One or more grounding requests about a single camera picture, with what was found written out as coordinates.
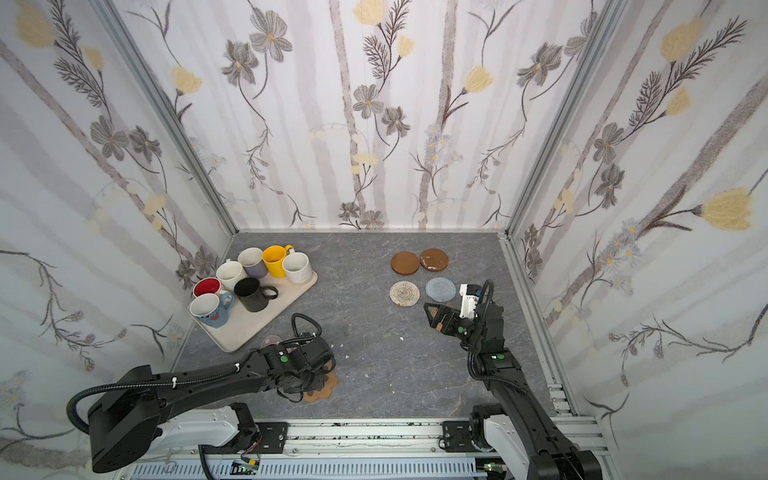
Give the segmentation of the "brown paw coaster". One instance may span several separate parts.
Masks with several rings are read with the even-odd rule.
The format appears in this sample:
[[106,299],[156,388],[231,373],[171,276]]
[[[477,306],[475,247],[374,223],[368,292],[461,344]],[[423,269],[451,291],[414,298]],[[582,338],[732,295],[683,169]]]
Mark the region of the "brown paw coaster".
[[329,399],[333,389],[338,385],[338,377],[334,372],[324,372],[314,378],[308,389],[303,392],[303,400],[314,403],[318,400]]

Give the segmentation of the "blue grey woven coaster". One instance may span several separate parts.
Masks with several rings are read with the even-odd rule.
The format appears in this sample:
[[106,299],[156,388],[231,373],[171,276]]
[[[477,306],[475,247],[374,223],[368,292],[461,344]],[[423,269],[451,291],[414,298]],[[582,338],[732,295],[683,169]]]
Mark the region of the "blue grey woven coaster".
[[427,296],[438,303],[447,303],[453,300],[457,291],[455,284],[445,277],[432,278],[425,286]]

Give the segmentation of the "woven multicolour round coaster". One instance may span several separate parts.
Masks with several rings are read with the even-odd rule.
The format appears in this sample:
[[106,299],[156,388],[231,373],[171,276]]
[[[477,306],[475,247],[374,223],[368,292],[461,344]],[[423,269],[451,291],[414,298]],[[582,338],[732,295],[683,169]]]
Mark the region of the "woven multicolour round coaster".
[[411,307],[418,303],[420,299],[420,290],[412,282],[398,281],[391,286],[389,297],[397,306]]

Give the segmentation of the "dark brown glossy coaster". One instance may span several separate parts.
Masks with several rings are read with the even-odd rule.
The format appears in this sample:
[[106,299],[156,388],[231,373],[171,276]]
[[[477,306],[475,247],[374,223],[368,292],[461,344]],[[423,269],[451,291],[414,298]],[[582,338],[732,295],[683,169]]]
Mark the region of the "dark brown glossy coaster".
[[419,256],[421,266],[430,272],[441,272],[445,270],[450,262],[449,256],[437,248],[424,250]]

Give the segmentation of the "brown cork round coaster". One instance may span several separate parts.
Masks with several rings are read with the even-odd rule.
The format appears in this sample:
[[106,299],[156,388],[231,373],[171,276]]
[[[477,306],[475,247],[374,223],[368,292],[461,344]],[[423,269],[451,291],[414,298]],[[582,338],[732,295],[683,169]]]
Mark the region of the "brown cork round coaster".
[[403,276],[413,275],[421,266],[419,257],[408,251],[396,253],[392,257],[390,265],[395,273]]

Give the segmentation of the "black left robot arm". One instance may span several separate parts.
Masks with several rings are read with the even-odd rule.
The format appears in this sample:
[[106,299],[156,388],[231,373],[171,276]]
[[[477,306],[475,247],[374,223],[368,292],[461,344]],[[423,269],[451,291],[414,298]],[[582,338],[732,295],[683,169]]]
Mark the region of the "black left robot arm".
[[90,438],[92,470],[108,473],[146,454],[161,425],[183,413],[247,393],[316,390],[334,367],[321,337],[251,349],[235,362],[192,371],[154,373],[143,365],[117,383],[75,394],[67,415]]

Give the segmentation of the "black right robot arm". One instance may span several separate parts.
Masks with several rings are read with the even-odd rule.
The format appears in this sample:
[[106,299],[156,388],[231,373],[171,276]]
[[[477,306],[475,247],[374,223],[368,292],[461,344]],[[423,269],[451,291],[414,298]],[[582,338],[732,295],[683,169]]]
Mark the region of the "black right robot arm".
[[498,402],[473,409],[477,447],[495,450],[514,479],[603,477],[595,454],[569,440],[530,391],[521,365],[505,346],[502,307],[487,299],[473,319],[447,305],[427,303],[424,311],[431,328],[466,347],[470,376]]

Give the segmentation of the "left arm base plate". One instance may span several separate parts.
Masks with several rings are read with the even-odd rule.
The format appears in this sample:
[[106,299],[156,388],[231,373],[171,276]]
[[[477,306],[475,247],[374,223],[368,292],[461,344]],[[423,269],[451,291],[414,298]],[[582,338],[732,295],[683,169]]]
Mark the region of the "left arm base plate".
[[281,454],[288,433],[288,422],[258,422],[239,428],[234,437],[226,442],[205,445],[207,454]]

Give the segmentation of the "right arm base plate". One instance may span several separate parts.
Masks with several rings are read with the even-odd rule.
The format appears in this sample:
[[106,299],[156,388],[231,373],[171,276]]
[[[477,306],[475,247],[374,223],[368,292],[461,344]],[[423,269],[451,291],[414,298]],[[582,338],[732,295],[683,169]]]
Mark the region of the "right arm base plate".
[[441,424],[439,447],[448,453],[479,452],[473,442],[473,424],[469,420],[446,420]]

